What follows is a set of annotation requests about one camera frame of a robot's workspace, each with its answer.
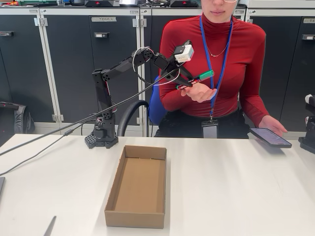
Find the person's right hand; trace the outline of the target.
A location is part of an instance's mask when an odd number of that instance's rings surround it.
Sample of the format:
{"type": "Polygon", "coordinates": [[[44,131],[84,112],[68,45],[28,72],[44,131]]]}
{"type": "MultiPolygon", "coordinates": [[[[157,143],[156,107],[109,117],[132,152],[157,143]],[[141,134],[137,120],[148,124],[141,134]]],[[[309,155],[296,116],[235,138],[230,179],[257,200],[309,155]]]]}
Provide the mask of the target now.
{"type": "Polygon", "coordinates": [[[217,93],[217,89],[211,89],[202,83],[196,83],[192,87],[187,87],[181,90],[182,96],[188,96],[192,101],[202,103],[211,100],[217,93]]]}

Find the person's left hand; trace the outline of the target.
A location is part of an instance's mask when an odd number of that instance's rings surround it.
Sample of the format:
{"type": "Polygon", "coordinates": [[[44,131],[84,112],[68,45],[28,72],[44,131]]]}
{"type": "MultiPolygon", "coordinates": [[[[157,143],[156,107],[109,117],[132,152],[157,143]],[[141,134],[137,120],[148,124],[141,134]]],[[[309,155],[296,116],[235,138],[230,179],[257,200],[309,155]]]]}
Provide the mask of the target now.
{"type": "Polygon", "coordinates": [[[282,136],[283,133],[287,133],[285,127],[272,116],[264,116],[258,125],[259,128],[267,128],[275,134],[282,136]]]}

